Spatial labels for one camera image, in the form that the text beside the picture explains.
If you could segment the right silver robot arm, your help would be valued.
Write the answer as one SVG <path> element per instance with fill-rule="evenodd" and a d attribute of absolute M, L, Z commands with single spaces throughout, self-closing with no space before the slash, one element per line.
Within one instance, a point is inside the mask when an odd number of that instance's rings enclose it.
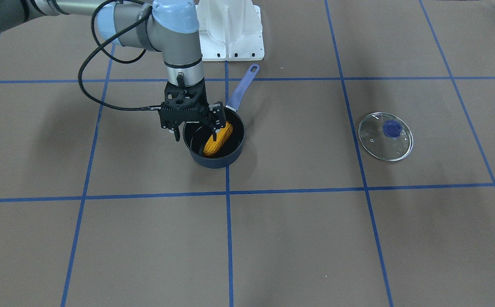
<path fill-rule="evenodd" d="M 183 123 L 200 123 L 212 140 L 226 128 L 221 102 L 209 104 L 205 94 L 199 20 L 192 0 L 0 0 L 0 33 L 43 16 L 90 15 L 90 30 L 97 45 L 78 71 L 82 93 L 92 101 L 119 111 L 156 111 L 162 128 L 176 140 Z M 167 72 L 164 101 L 160 105 L 120 107 L 89 94 L 83 84 L 84 70 L 106 46 L 140 48 L 162 53 Z"/>

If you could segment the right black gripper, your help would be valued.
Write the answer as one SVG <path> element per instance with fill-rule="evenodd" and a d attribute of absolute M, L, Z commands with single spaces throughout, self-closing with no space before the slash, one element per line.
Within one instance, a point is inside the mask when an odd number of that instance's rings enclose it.
<path fill-rule="evenodd" d="M 193 107 L 208 107 L 207 128 L 209 140 L 217 141 L 217 134 L 226 127 L 225 105 L 221 101 L 209 104 L 207 99 L 205 79 L 192 86 L 180 87 L 167 82 L 164 88 L 164 106 L 172 110 L 190 110 Z M 181 129 L 172 127 L 172 133 L 176 142 L 181 140 Z"/>

